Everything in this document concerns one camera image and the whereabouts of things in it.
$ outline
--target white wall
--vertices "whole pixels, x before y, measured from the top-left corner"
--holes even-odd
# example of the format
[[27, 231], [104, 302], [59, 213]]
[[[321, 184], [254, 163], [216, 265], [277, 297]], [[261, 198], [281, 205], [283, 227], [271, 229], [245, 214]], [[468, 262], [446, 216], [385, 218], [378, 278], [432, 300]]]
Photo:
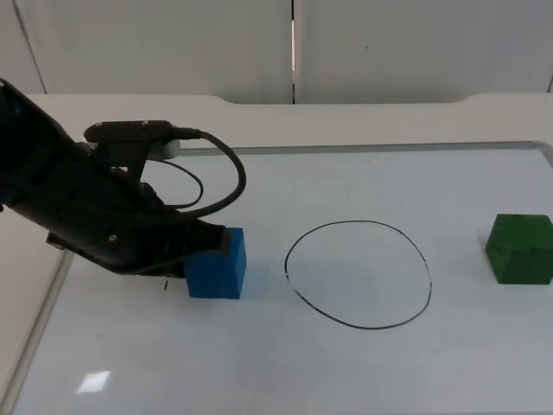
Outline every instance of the white wall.
[[26, 93], [41, 93], [41, 82], [10, 0], [0, 0], [0, 78]]
[[289, 0], [18, 0], [49, 93], [292, 100]]
[[551, 0], [296, 0], [296, 102], [544, 93]]

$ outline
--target drawn circle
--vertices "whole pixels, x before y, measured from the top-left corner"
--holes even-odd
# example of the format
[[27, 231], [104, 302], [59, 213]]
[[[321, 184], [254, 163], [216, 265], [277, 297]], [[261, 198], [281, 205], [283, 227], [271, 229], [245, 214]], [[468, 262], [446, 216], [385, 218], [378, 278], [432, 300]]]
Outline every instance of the drawn circle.
[[354, 329], [412, 322], [432, 296], [419, 248], [399, 229], [374, 220], [343, 220], [310, 230], [289, 249], [284, 273], [305, 304]]

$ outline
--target black marker line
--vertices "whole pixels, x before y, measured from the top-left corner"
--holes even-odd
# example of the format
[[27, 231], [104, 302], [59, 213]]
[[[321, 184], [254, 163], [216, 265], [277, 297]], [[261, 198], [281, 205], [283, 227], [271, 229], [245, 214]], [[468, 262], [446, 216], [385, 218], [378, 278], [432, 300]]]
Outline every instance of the black marker line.
[[334, 322], [337, 322], [339, 324], [343, 324], [344, 326], [347, 326], [347, 327], [351, 327], [352, 329], [359, 329], [359, 330], [385, 330], [385, 329], [393, 329], [395, 327], [399, 327], [399, 326], [403, 326], [405, 324], [407, 324], [408, 322], [412, 322], [413, 320], [415, 320], [417, 317], [419, 317], [428, 307], [429, 307], [429, 304], [430, 304], [430, 298], [432, 297], [432, 277], [430, 276], [430, 269], [429, 269], [429, 264], [428, 262], [426, 261], [426, 258], [424, 257], [423, 253], [421, 252], [420, 249], [418, 249], [418, 246], [416, 246], [415, 242], [413, 242], [411, 240], [411, 238], [409, 236], [407, 236], [405, 233], [403, 233], [402, 231], [400, 231], [399, 229], [397, 229], [396, 227], [393, 227], [392, 225], [388, 225], [386, 223], [383, 223], [383, 222], [378, 222], [378, 221], [375, 221], [375, 220], [339, 220], [339, 221], [336, 221], [336, 222], [330, 222], [330, 223], [326, 223], [324, 225], [320, 225], [319, 227], [316, 227], [315, 229], [311, 229], [309, 232], [305, 233], [304, 235], [302, 235], [295, 243], [294, 245], [292, 245], [292, 247], [289, 249], [288, 253], [286, 254], [286, 258], [284, 259], [284, 275], [286, 276], [286, 280], [292, 284], [292, 282], [290, 281], [290, 277], [289, 277], [289, 274], [288, 274], [288, 260], [289, 260], [289, 256], [290, 254], [294, 251], [294, 248], [296, 248], [296, 246], [300, 243], [300, 241], [305, 238], [306, 236], [310, 235], [311, 233], [315, 232], [315, 231], [318, 231], [319, 229], [322, 229], [323, 227], [330, 227], [332, 225], [339, 225], [341, 223], [373, 223], [373, 224], [376, 224], [376, 225], [382, 225], [383, 227], [388, 227], [394, 231], [396, 231], [397, 233], [399, 233], [400, 235], [402, 235], [404, 238], [406, 238], [416, 249], [416, 251], [418, 252], [419, 256], [423, 259], [423, 263], [424, 263], [424, 267], [426, 268], [426, 272], [429, 276], [429, 295], [428, 295], [428, 298], [426, 299], [426, 303], [424, 304], [423, 308], [418, 311], [414, 316], [411, 316], [409, 317], [407, 320], [404, 320], [402, 322], [396, 322], [394, 324], [388, 324], [388, 325], [385, 325], [385, 326], [358, 326], [357, 324], [351, 324], [350, 322], [345, 322], [343, 320], [340, 320], [339, 318], [337, 317], [334, 317], [334, 316], [331, 316], [329, 315], [327, 312], [321, 310], [320, 308], [318, 308], [317, 306], [313, 305], [300, 291], [298, 291], [296, 288], [293, 288], [292, 289], [294, 290], [294, 293], [305, 303], [307, 304], [309, 307], [311, 307], [313, 310], [317, 311], [318, 313], [322, 314], [323, 316], [325, 316], [326, 318], [329, 318], [330, 320], [333, 320]]

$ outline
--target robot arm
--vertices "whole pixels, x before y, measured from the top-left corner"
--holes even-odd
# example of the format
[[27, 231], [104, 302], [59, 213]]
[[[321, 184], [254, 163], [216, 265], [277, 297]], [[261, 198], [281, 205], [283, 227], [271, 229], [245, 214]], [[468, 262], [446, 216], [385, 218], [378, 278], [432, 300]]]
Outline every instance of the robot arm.
[[[192, 254], [231, 250], [227, 228], [199, 219], [244, 191], [244, 166], [229, 147], [167, 121], [98, 123], [85, 137], [91, 145], [75, 143], [0, 80], [0, 208], [45, 227], [50, 244], [117, 273], [183, 278], [183, 262]], [[238, 186], [222, 201], [180, 212], [140, 177], [147, 159], [167, 158], [178, 140], [193, 138], [211, 141], [231, 159]]]

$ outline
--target blue cube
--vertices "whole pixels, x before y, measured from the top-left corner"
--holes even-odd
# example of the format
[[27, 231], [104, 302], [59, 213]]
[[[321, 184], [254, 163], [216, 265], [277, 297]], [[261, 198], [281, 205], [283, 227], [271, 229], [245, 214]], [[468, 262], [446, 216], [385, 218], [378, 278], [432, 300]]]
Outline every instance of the blue cube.
[[212, 250], [190, 255], [184, 265], [188, 293], [194, 298], [240, 298], [246, 258], [244, 231], [229, 227], [226, 252]]

